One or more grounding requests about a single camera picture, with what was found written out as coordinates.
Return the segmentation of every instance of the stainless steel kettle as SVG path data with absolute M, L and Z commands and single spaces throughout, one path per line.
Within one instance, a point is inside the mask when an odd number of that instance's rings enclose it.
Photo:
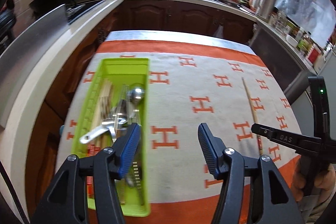
M 257 0 L 255 15 L 259 19 L 268 22 L 276 0 Z

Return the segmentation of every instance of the tablecloth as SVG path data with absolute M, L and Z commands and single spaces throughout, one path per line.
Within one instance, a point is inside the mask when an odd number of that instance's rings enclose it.
M 123 40 L 104 42 L 91 60 L 69 109 L 56 169 L 70 154 L 73 133 L 95 70 L 103 58 L 150 59 L 147 124 L 147 177 L 151 214 L 127 223 L 210 223 L 221 182 L 209 174 L 197 138 L 206 122 L 226 147 L 259 157 L 249 89 L 258 122 L 300 133 L 293 111 L 263 62 L 249 50 L 182 42 Z M 269 155 L 288 183 L 297 155 L 262 137 Z M 249 179 L 245 180 L 248 190 Z M 244 196 L 241 222 L 247 217 Z

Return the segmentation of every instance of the silver screw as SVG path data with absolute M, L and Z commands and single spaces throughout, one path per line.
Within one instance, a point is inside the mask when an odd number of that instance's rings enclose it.
M 232 155 L 235 152 L 235 150 L 233 148 L 226 148 L 225 149 L 225 153 L 228 155 Z
M 111 154 L 113 152 L 113 148 L 112 147 L 105 147 L 104 152 L 107 153 L 107 154 Z
M 266 161 L 266 162 L 268 162 L 268 161 L 271 160 L 271 158 L 270 158 L 269 156 L 267 156 L 267 155 L 261 155 L 261 159 L 262 159 L 263 161 Z
M 76 155 L 70 155 L 68 156 L 68 161 L 74 161 L 77 158 Z

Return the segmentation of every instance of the human hand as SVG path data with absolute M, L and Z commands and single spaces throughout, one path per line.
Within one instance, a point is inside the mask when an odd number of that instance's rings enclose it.
M 306 185 L 305 177 L 300 173 L 301 170 L 301 161 L 298 160 L 295 166 L 295 171 L 293 175 L 293 181 L 291 185 L 291 190 L 293 196 L 297 202 L 303 198 L 303 187 Z M 322 171 L 319 173 L 315 180 L 314 185 L 317 188 L 322 189 L 319 203 L 325 202 L 328 197 L 331 195 L 336 181 L 336 173 L 334 167 L 330 164 L 328 170 Z

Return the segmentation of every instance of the green utensil organizer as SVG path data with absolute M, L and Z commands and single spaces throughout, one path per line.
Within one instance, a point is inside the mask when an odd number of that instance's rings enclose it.
M 85 97 L 81 114 L 79 116 L 71 153 L 82 158 L 86 156 L 87 146 L 79 142 L 79 138 L 86 134 L 90 127 L 95 107 L 99 98 L 100 89 L 104 79 L 108 79 L 113 85 L 113 98 L 111 106 L 117 105 L 122 85 L 129 85 L 130 90 L 137 85 L 141 85 L 145 92 L 148 91 L 148 69 L 149 59 L 147 58 L 107 58 L 102 59 L 94 74 L 91 85 Z M 121 204 L 125 216 L 145 217 L 150 213 L 147 191 L 147 172 L 146 172 L 146 145 L 147 145 L 147 94 L 138 105 L 140 120 L 142 124 L 142 192 L 144 204 L 141 205 L 137 189 L 125 186 L 125 204 Z M 95 208 L 95 200 L 88 197 L 88 207 Z

